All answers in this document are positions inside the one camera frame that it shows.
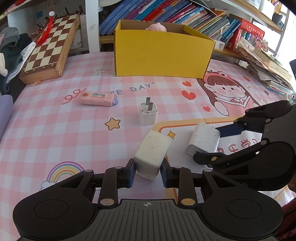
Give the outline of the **white usb charger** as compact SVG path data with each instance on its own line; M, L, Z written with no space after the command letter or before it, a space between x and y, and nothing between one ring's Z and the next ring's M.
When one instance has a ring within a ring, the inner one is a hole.
M194 156L198 153L214 153L217 151L221 132L211 125L199 122L189 140L185 153Z

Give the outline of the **white block charger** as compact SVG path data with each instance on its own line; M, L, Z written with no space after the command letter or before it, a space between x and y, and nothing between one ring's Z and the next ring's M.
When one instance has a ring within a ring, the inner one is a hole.
M136 173L142 178L154 182L172 140L169 136L149 130L140 142L133 157Z

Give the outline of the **white charger with prongs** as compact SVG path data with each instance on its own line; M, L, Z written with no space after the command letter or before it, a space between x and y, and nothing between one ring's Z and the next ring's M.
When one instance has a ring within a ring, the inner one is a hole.
M139 121L141 126L152 126L156 123L158 108L150 97L139 105Z

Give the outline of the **pink eraser pack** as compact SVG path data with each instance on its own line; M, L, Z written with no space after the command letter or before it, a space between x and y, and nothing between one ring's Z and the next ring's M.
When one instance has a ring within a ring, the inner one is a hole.
M79 101L80 103L87 104L87 105L112 107L118 104L119 99L113 93L106 94L106 93L85 91L79 95Z

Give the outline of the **pink plush toy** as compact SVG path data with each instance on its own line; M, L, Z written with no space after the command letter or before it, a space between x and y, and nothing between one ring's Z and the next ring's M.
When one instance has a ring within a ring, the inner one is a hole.
M161 23L155 23L151 24L148 28L146 28L148 31L158 31L158 32L166 32L167 29L165 26L163 26Z

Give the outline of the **stack of papers and books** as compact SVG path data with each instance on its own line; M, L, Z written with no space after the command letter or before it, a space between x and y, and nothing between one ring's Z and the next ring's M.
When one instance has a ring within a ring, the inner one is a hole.
M292 76L262 50L252 46L243 37L237 42L237 49L245 57L248 71L267 89L282 95L294 91Z

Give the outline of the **pink cartoon desk mat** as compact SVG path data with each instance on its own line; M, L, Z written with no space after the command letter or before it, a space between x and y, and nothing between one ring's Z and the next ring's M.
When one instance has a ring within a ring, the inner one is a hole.
M158 108L153 129L173 139L168 161L195 173L203 167L185 149L198 122L222 126L254 103L281 100L237 65L212 60L209 70L236 80L248 104L222 115L196 79L116 77L111 52L69 57L62 77L26 86L1 139L1 240L18 239L12 214L23 198L85 169L103 173L125 166L149 130L139 121L139 105L147 97ZM85 91L113 93L119 102L82 104Z

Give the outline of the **orange white small box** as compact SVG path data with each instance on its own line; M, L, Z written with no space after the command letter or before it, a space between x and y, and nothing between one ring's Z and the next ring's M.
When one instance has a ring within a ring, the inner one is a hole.
M223 51L225 47L225 43L220 40L214 40L215 41L215 50Z

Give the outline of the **red dictionary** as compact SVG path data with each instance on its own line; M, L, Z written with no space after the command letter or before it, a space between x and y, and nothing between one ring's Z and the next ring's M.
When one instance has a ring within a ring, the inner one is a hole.
M237 49L237 42L241 37L246 39L247 41L253 39L253 40L263 40L263 37L265 35L265 32L254 25L253 23L241 19L239 20L240 25L236 28L236 30L233 33L233 36L230 38L226 45L226 49L229 51L236 52Z

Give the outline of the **yellow cardboard box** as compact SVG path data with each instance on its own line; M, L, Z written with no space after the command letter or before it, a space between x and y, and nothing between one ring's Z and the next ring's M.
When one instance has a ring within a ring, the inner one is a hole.
M162 23L165 32L149 30L149 22L120 20L114 30L116 76L203 78L215 41L180 24Z

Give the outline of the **row of books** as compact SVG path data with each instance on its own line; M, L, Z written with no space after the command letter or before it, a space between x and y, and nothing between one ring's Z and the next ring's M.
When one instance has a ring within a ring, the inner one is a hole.
M215 13L204 1L121 1L101 22L99 34L111 35L119 20L186 25L224 44L242 23L227 14Z

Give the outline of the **wooden chess board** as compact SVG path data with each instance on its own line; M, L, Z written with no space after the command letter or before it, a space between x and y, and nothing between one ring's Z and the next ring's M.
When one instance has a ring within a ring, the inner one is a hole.
M36 44L21 70L19 78L24 84L62 76L79 24L79 13L53 20L46 41Z

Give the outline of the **pile of clothes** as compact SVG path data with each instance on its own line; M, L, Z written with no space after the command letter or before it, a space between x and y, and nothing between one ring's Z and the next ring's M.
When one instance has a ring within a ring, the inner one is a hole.
M1 135L13 112L13 104L25 88L19 73L36 47L27 33L15 27L1 31Z

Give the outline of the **red tassel ornament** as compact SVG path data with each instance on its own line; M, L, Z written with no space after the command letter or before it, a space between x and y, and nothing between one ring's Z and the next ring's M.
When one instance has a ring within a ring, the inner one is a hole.
M49 16L50 17L48 20L48 24L47 24L46 28L44 29L43 33L41 34L41 36L39 37L39 39L36 41L36 45L42 45L48 39L49 33L53 27L53 20L54 20L55 12L53 10L51 10L49 12Z

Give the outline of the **white shelf post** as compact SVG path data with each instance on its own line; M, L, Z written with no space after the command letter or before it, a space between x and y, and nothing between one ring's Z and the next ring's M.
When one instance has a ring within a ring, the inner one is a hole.
M98 0L86 0L86 28L88 35L89 53L100 52L99 44L99 2Z

